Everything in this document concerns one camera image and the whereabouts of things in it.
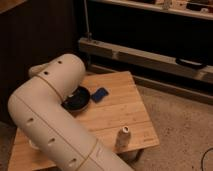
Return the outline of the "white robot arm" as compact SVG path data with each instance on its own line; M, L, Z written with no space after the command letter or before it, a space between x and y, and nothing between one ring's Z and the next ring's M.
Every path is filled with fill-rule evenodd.
M62 171L133 171L62 107L84 75L73 54L34 67L8 100L12 120Z

